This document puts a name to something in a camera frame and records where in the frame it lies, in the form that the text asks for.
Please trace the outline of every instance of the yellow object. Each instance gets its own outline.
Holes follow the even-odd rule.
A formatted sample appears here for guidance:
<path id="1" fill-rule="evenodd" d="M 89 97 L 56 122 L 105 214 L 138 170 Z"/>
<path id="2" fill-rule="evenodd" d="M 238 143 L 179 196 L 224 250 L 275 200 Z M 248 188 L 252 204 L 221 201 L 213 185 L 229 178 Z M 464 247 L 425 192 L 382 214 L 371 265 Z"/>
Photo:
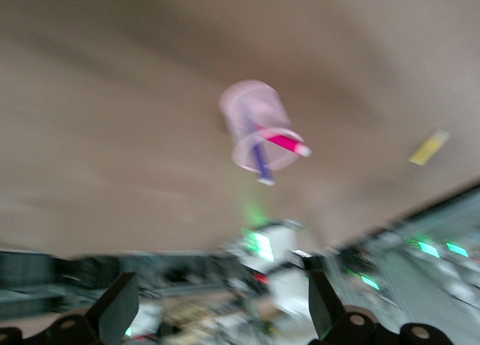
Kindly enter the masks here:
<path id="1" fill-rule="evenodd" d="M 429 136 L 410 156 L 409 162 L 423 166 L 434 156 L 445 142 L 450 138 L 450 133 L 445 130 L 437 130 Z"/>

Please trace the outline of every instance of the red object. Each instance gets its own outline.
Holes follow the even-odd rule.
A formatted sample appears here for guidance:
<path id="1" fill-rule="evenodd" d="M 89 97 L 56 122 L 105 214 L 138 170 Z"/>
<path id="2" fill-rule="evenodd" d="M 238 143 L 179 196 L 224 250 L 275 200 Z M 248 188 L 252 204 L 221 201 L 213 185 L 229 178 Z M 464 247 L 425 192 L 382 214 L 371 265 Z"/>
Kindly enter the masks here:
<path id="1" fill-rule="evenodd" d="M 253 278 L 258 281 L 259 283 L 262 283 L 262 284 L 268 284 L 269 283 L 269 279 L 265 276 L 265 275 L 261 275 L 261 274 L 255 274 L 253 276 Z"/>

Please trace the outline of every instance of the red light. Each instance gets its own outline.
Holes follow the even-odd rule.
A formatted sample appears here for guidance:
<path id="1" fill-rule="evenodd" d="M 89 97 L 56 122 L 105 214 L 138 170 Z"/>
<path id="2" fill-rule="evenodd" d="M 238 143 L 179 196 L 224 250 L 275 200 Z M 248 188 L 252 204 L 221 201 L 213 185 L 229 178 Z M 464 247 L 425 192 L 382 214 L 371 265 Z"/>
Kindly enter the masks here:
<path id="1" fill-rule="evenodd" d="M 262 284 L 268 284 L 269 283 L 269 279 L 265 276 L 265 275 L 261 275 L 261 274 L 255 274 L 253 276 L 253 278 L 258 281 L 259 283 L 262 283 Z"/>

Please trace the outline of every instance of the marker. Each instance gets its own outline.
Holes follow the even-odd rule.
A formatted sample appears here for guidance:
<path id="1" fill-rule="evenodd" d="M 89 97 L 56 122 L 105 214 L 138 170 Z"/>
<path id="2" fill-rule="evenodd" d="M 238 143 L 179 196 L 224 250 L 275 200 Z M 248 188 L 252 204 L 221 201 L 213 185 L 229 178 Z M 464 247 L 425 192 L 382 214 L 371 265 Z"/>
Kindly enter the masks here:
<path id="1" fill-rule="evenodd" d="M 265 140 L 268 140 L 270 143 L 274 143 L 275 145 L 281 146 L 286 150 L 295 152 L 296 154 L 301 155 L 304 158 L 308 158 L 312 153 L 310 148 L 306 146 L 303 142 L 299 142 L 287 136 L 280 135 L 279 133 L 275 133 L 269 130 L 268 132 L 264 132 L 262 135 L 263 138 Z"/>
<path id="2" fill-rule="evenodd" d="M 250 116 L 248 115 L 248 106 L 244 106 L 245 121 L 247 122 L 247 129 L 250 134 L 256 134 L 255 124 L 251 121 Z M 272 172 L 266 166 L 265 156 L 263 154 L 263 148 L 260 145 L 260 142 L 256 139 L 257 136 L 253 137 L 253 156 L 255 157 L 257 169 L 259 170 L 259 178 L 257 179 L 262 184 L 272 186 L 275 182 L 273 180 Z"/>

